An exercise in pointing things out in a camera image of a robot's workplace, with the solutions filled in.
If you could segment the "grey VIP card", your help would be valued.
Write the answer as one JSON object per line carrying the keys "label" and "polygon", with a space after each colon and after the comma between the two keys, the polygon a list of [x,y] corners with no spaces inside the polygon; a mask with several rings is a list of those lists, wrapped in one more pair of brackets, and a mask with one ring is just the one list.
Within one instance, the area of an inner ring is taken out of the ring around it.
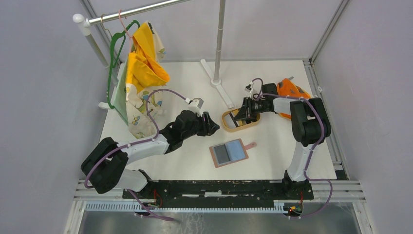
{"label": "grey VIP card", "polygon": [[213,147],[218,165],[230,162],[229,154],[224,144]]}

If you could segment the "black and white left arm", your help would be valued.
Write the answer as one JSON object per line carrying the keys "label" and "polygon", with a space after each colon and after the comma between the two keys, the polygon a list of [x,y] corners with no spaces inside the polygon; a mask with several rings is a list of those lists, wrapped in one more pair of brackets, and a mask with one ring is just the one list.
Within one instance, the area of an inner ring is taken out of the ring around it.
{"label": "black and white left arm", "polygon": [[153,137],[124,144],[106,137],[80,166],[86,177],[85,187],[94,188],[98,194],[107,193],[114,188],[131,190],[140,198],[148,198],[153,192],[149,177],[142,171],[127,169],[128,164],[150,156],[171,153],[180,148],[184,140],[192,136],[211,136],[219,128],[208,112],[198,116],[190,110],[183,110],[175,121]]}

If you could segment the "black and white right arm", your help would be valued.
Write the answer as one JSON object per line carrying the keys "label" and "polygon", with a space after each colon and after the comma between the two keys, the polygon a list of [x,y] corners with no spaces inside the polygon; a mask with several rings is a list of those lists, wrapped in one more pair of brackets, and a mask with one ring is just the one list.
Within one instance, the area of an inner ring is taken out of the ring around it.
{"label": "black and white right arm", "polygon": [[255,122],[261,113],[273,112],[291,121],[296,146],[290,166],[284,173],[281,192],[294,199],[305,189],[310,179],[308,168],[316,147],[331,134],[331,124],[324,103],[288,79],[263,84],[259,93],[245,97],[234,122]]}

